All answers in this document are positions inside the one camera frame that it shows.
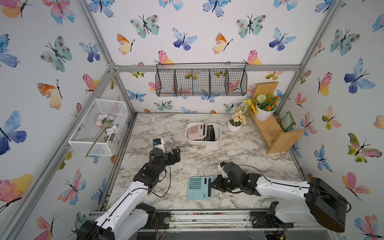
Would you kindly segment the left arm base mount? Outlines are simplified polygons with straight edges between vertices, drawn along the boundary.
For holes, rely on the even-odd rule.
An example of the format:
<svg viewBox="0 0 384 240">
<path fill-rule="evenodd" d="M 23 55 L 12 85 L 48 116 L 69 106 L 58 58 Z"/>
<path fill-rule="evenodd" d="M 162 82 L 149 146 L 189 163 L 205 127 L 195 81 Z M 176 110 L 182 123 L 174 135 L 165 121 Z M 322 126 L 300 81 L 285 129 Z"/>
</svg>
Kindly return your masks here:
<svg viewBox="0 0 384 240">
<path fill-rule="evenodd" d="M 141 229 L 165 229 L 167 230 L 171 222 L 171 213 L 158 211 L 155 207 L 141 203 L 137 205 L 129 215 L 129 227 Z"/>
</svg>

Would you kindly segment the white mesh wall box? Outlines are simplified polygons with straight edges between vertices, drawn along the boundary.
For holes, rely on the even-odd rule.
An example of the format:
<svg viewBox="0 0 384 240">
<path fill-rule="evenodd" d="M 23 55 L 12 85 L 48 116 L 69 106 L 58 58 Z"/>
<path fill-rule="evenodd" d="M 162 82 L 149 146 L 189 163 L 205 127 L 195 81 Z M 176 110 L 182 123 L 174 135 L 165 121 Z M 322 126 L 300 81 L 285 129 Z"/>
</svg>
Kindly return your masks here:
<svg viewBox="0 0 384 240">
<path fill-rule="evenodd" d="M 128 117 L 126 103 L 122 101 L 94 99 L 68 140 L 68 144 L 78 155 L 86 155 L 96 137 L 102 132 L 102 129 L 98 128 L 95 124 L 97 117 L 101 114 L 115 116 L 114 123 L 119 127 L 118 132 L 116 133 L 110 150 L 105 146 L 107 137 L 103 135 L 93 148 L 93 153 L 94 151 L 101 150 L 101 155 L 90 154 L 89 156 L 111 157 L 117 151 L 117 143 Z"/>
</svg>

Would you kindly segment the white pot orange flowers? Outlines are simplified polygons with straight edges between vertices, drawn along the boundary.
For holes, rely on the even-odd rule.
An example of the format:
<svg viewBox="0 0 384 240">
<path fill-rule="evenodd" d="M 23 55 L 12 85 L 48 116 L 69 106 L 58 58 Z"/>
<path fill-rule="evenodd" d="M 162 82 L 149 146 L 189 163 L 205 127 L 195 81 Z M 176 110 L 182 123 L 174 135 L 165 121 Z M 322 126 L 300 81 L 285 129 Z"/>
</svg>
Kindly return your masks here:
<svg viewBox="0 0 384 240">
<path fill-rule="evenodd" d="M 273 111 L 277 108 L 281 98 L 278 95 L 259 94 L 256 96 L 256 113 L 255 117 L 258 121 L 266 121 L 272 116 Z"/>
</svg>

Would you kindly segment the small white pot cream flowers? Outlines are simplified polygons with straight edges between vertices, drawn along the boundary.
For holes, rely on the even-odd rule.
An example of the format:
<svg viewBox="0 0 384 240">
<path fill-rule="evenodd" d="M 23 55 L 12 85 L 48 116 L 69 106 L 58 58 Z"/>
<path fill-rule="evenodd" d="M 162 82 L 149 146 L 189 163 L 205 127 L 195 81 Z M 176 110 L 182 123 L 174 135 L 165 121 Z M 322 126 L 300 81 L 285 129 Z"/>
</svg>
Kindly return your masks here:
<svg viewBox="0 0 384 240">
<path fill-rule="evenodd" d="M 243 113 L 242 108 L 233 107 L 232 110 L 235 112 L 229 120 L 227 127 L 231 132 L 238 132 L 243 125 L 246 124 L 247 119 Z"/>
</svg>

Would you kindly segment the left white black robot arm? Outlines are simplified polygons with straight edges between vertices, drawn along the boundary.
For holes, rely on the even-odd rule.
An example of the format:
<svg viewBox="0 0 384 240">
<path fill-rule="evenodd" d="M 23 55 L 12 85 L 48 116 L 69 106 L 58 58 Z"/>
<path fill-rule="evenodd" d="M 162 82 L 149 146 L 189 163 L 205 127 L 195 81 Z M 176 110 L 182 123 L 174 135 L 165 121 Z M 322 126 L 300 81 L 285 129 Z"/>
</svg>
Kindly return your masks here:
<svg viewBox="0 0 384 240">
<path fill-rule="evenodd" d="M 180 149 L 166 153 L 163 147 L 150 151 L 149 161 L 134 176 L 120 199 L 95 221 L 86 221 L 77 240 L 128 240 L 145 226 L 153 226 L 156 209 L 143 201 L 160 180 L 160 174 L 180 162 Z"/>
</svg>

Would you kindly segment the aluminium front rail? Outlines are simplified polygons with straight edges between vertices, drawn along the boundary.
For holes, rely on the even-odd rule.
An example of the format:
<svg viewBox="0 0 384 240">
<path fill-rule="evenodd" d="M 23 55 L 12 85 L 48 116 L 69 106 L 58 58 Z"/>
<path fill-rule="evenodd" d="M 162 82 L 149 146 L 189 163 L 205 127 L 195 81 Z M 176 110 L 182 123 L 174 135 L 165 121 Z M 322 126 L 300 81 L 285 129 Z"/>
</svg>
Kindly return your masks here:
<svg viewBox="0 0 384 240">
<path fill-rule="evenodd" d="M 170 226 L 168 231 L 231 231 L 231 230 L 258 230 L 252 227 L 250 222 L 250 212 L 268 210 L 215 210 L 215 211 L 197 211 L 197 210 L 174 210 L 164 211 L 171 213 Z M 100 217 L 104 213 L 96 213 L 95 217 Z M 315 222 L 286 222 L 293 223 L 294 227 L 290 229 L 320 229 L 324 227 Z M 141 229 L 138 231 L 151 231 L 153 229 Z"/>
</svg>

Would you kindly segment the pink calculator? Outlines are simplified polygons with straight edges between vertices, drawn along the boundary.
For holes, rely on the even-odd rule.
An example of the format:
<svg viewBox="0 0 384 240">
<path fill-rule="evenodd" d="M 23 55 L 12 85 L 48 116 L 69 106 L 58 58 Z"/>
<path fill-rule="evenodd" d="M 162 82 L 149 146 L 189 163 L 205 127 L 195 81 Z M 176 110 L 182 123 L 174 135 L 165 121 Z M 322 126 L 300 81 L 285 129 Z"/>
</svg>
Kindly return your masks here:
<svg viewBox="0 0 384 240">
<path fill-rule="evenodd" d="M 203 140 L 207 135 L 207 125 L 198 124 L 188 127 L 187 139 L 191 141 Z"/>
</svg>

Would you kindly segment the pink artificial flower stem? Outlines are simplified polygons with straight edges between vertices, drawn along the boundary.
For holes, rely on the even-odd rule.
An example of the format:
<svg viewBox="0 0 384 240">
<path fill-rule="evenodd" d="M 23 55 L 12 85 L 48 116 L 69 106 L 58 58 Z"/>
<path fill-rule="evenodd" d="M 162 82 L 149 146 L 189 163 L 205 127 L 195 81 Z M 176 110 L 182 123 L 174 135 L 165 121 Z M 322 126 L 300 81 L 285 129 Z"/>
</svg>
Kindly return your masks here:
<svg viewBox="0 0 384 240">
<path fill-rule="evenodd" d="M 109 114 L 101 114 L 97 117 L 95 124 L 98 128 L 102 129 L 102 132 L 94 140 L 93 144 L 91 145 L 88 152 L 86 153 L 86 157 L 88 157 L 90 154 L 101 155 L 102 153 L 101 150 L 94 151 L 93 153 L 93 148 L 95 147 L 95 145 L 103 135 L 107 137 L 107 139 L 105 140 L 105 146 L 107 146 L 109 150 L 111 149 L 113 140 L 119 128 L 116 125 L 116 123 L 114 123 L 114 120 L 115 120 L 115 116 L 109 115 Z"/>
</svg>

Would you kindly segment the teal calculator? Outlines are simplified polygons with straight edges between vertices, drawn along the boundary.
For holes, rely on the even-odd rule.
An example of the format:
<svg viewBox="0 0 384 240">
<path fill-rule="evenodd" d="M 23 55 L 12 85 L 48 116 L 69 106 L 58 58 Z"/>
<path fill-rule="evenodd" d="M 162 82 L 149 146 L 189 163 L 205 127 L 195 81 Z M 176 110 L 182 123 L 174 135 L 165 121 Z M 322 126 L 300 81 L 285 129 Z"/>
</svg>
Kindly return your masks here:
<svg viewBox="0 0 384 240">
<path fill-rule="evenodd" d="M 211 200 L 213 177 L 190 177 L 187 185 L 187 199 L 189 200 Z"/>
</svg>

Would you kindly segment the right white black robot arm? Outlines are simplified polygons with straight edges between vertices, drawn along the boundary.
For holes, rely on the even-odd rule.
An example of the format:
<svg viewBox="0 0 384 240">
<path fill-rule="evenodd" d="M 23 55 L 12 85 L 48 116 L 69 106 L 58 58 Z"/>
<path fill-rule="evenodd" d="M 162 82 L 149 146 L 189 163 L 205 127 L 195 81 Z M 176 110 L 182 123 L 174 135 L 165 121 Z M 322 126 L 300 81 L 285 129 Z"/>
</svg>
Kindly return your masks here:
<svg viewBox="0 0 384 240">
<path fill-rule="evenodd" d="M 209 181 L 212 189 L 222 193 L 275 197 L 282 202 L 271 203 L 272 217 L 282 223 L 318 223 L 343 233 L 351 204 L 340 193 L 319 178 L 290 182 L 265 177 L 262 173 L 246 173 L 243 165 L 221 162 L 220 174 Z"/>
</svg>

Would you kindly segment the white storage box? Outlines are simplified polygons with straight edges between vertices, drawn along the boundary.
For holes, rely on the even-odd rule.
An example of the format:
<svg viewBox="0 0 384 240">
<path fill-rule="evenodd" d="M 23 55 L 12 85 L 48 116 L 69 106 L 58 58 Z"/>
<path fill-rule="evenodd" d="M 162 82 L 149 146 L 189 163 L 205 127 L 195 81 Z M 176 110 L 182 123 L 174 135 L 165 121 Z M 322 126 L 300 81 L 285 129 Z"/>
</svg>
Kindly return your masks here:
<svg viewBox="0 0 384 240">
<path fill-rule="evenodd" d="M 191 145 L 217 145 L 222 139 L 222 129 L 214 123 L 189 123 L 185 138 Z"/>
</svg>

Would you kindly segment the green framed small board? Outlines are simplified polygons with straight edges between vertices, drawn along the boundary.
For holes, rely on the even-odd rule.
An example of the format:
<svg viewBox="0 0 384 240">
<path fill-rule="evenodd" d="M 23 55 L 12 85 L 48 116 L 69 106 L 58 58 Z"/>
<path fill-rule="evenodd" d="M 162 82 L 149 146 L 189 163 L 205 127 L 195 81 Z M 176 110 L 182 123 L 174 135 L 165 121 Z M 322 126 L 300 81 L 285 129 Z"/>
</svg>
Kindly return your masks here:
<svg viewBox="0 0 384 240">
<path fill-rule="evenodd" d="M 284 132 L 291 131 L 295 125 L 296 123 L 290 112 L 287 112 L 286 115 L 280 120 L 280 127 Z"/>
</svg>

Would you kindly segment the wooden corner shelf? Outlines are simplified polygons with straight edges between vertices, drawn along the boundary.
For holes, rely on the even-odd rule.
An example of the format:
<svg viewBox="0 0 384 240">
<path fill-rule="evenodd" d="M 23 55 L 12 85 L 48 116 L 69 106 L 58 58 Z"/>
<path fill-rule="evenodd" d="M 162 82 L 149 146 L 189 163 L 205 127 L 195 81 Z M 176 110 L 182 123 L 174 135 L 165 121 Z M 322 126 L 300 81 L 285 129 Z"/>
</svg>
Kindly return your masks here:
<svg viewBox="0 0 384 240">
<path fill-rule="evenodd" d="M 304 134 L 304 130 L 284 132 L 272 116 L 272 112 L 261 110 L 258 106 L 255 108 L 257 113 L 251 114 L 251 117 L 269 147 L 267 155 L 287 152 Z"/>
</svg>

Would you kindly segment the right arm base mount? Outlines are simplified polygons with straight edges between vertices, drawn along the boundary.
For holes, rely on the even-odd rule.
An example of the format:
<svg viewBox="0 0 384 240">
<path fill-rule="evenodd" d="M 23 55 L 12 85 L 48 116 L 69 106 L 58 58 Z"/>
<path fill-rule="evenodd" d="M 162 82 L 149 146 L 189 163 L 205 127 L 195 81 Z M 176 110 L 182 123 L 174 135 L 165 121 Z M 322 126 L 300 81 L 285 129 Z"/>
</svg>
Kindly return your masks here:
<svg viewBox="0 0 384 240">
<path fill-rule="evenodd" d="M 270 204 L 268 210 L 259 210 L 250 212 L 250 222 L 254 229 L 279 229 L 293 228 L 293 223 L 285 223 L 277 218 L 276 208 L 279 202 L 274 201 Z"/>
</svg>

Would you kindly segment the dark grey calculator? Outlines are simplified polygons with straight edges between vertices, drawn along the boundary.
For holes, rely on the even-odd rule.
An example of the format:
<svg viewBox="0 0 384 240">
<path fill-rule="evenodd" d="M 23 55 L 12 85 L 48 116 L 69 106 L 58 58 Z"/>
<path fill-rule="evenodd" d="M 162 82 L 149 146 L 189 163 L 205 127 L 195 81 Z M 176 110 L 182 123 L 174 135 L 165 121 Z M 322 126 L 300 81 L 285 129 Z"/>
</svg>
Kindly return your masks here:
<svg viewBox="0 0 384 240">
<path fill-rule="evenodd" d="M 207 126 L 207 135 L 204 138 L 205 142 L 215 142 L 216 141 L 216 134 L 215 129 L 213 125 Z"/>
</svg>

